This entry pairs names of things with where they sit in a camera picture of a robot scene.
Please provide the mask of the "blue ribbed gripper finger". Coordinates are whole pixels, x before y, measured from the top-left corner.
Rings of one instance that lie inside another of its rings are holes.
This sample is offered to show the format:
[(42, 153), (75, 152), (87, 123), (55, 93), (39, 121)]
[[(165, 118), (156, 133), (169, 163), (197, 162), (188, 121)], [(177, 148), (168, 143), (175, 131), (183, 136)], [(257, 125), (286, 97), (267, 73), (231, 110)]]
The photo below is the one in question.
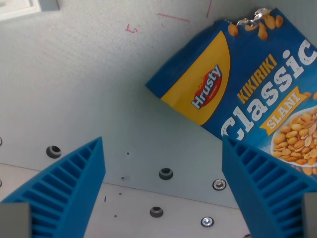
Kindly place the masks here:
[(316, 179), (240, 140), (222, 139), (222, 172), (253, 238), (302, 238), (302, 201)]
[(2, 203), (30, 206), (33, 238), (82, 238), (105, 174), (98, 137), (29, 179)]

